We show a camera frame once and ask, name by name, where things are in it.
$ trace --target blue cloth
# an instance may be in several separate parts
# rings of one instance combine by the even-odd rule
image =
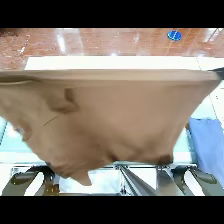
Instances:
[[[189,119],[198,167],[224,187],[224,135],[219,120]]]

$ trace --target wooden floor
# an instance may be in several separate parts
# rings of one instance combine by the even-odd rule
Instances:
[[[183,38],[173,42],[170,30]],[[224,57],[223,28],[18,28],[1,32],[0,70],[23,70],[28,57],[137,55]]]

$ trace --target tan fabric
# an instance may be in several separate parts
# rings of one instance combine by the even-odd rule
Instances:
[[[0,73],[0,115],[63,177],[114,161],[172,162],[189,116],[219,84],[213,72],[62,70]]]

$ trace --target garment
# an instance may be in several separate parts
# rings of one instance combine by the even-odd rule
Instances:
[[[213,174],[224,187],[224,135],[219,120],[189,119],[199,168]]]
[[[114,161],[167,164],[189,116],[219,84],[190,70],[44,70],[0,73],[0,116],[62,177]]]

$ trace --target brown floor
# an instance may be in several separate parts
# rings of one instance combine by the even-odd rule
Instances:
[[[178,28],[19,28],[0,37],[0,70],[22,70],[30,56],[151,55],[224,57],[224,29]]]

